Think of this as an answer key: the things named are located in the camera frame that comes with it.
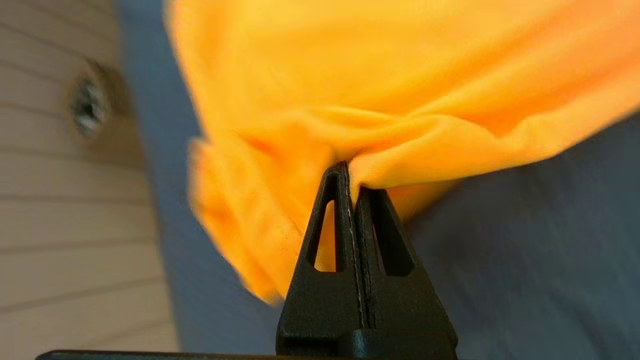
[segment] white wall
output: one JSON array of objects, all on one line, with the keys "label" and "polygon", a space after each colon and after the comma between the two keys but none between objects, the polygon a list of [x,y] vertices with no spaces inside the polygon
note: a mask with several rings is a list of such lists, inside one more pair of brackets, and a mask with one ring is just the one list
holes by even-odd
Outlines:
[{"label": "white wall", "polygon": [[108,0],[0,0],[0,359],[177,349],[144,171],[62,120],[83,57],[118,48]]}]

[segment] blue-gray background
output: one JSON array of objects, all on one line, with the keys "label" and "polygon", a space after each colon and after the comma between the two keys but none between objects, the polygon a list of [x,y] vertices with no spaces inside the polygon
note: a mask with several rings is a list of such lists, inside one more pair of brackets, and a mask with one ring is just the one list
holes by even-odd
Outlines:
[{"label": "blue-gray background", "polygon": [[[200,130],[162,2],[118,5],[182,349],[272,354],[280,309],[244,290],[186,202]],[[640,358],[639,151],[634,116],[550,160],[469,179],[413,220],[459,357]]]}]

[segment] orange fabric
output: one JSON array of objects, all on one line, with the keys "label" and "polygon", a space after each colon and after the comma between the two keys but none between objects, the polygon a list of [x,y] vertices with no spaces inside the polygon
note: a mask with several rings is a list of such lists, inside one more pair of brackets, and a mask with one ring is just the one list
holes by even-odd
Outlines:
[{"label": "orange fabric", "polygon": [[337,161],[349,161],[353,199],[360,185],[391,188],[406,218],[457,179],[553,156],[640,102],[636,0],[167,10],[203,131],[193,211],[267,301],[287,293],[320,178]]}]

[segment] gray fabric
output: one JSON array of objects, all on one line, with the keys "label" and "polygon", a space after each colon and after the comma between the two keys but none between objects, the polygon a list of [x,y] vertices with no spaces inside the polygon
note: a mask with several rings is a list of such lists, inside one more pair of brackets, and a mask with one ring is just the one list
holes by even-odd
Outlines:
[{"label": "gray fabric", "polygon": [[636,115],[413,220],[460,357],[640,358],[639,153]]},{"label": "gray fabric", "polygon": [[[160,1],[119,1],[182,349],[272,354],[253,298],[186,203],[199,133]],[[469,179],[410,224],[468,359],[640,358],[640,119],[538,164]]]}]

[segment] gray surface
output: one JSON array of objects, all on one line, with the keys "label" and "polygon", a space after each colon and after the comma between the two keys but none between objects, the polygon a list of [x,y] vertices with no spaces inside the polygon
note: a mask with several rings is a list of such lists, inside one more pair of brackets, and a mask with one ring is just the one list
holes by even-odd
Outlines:
[{"label": "gray surface", "polygon": [[[248,294],[185,199],[199,133],[160,1],[120,1],[127,79],[182,348],[272,354],[279,309]],[[640,119],[551,160],[466,181],[410,236],[469,359],[640,358]]]}]

